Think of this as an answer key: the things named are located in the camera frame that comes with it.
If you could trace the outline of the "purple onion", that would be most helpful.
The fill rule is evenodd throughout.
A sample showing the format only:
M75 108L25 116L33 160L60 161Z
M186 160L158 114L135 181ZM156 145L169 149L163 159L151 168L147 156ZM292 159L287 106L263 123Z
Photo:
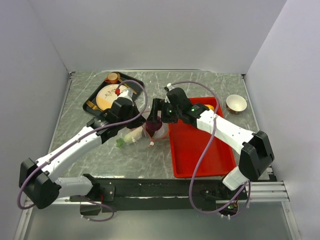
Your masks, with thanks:
M150 137L153 137L155 132L162 127L163 123L161 121L147 121L145 123L145 131L149 134Z

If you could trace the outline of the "white radish with leaves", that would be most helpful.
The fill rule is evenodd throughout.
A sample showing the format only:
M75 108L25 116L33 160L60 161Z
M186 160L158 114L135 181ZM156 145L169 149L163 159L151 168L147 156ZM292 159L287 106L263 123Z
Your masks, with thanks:
M142 126L132 129L116 140L116 147L122 149L128 145L135 144L142 138L142 136Z

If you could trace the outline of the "clear zip bag orange zipper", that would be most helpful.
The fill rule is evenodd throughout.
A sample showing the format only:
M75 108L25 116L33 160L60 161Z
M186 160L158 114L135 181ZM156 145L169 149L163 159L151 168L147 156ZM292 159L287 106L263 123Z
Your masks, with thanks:
M161 114L157 113L155 122L147 120L142 126L126 129L116 140L115 146L119 149L128 149L129 146L146 149L153 147L157 141L169 135L169 125L163 123Z

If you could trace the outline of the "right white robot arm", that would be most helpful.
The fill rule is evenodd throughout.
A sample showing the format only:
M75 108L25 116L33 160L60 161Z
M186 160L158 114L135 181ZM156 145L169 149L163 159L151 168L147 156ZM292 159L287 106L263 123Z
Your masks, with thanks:
M219 186L219 195L232 198L237 188L248 181L256 181L274 161L275 156L268 135L263 131L252 132L219 116L202 103L192 103L180 87L167 90L166 98L152 101L148 121L155 122L161 114L164 123L187 125L209 133L234 149L240 156L239 164L231 170Z

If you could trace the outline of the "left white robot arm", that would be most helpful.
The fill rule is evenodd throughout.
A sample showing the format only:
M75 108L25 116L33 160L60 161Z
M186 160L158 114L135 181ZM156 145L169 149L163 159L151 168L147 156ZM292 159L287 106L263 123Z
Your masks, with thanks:
M90 175L63 178L62 173L80 157L102 145L127 127L134 128L144 122L134 101L118 97L110 109L92 118L82 130L53 152L20 165L19 188L38 209L44 209L56 199L83 196L95 200L100 193L99 184Z

